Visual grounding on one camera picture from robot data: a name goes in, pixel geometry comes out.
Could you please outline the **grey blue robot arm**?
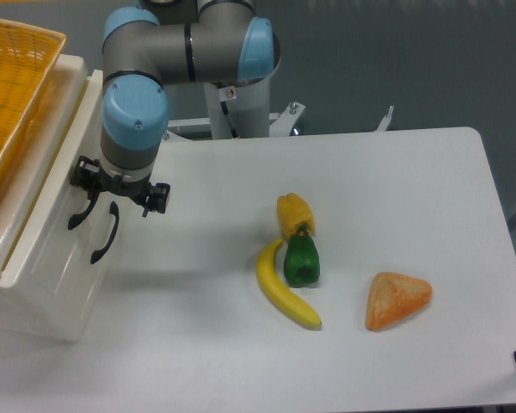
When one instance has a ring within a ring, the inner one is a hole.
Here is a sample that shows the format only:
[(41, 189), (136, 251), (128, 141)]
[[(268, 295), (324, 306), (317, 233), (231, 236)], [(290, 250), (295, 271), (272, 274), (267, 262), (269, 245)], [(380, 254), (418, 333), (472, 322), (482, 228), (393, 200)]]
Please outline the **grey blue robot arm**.
[(164, 213), (170, 186), (150, 177), (169, 124), (165, 86), (264, 80), (276, 66), (275, 46), (271, 22), (252, 1), (139, 1), (112, 12), (101, 43), (101, 154), (80, 157), (71, 174), (89, 205), (70, 226), (105, 192)]

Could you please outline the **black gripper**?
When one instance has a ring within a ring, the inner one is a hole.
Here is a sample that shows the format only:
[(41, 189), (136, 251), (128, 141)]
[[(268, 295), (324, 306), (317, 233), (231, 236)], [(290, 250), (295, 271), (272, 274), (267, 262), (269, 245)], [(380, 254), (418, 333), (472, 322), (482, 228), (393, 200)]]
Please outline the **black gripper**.
[(109, 192), (134, 202), (144, 201), (142, 217), (149, 213), (165, 214), (171, 186), (158, 182), (150, 185), (153, 163), (141, 169), (128, 170), (113, 165), (107, 159), (80, 156), (71, 174), (70, 184), (87, 193), (89, 205), (79, 215), (89, 215), (101, 192)]

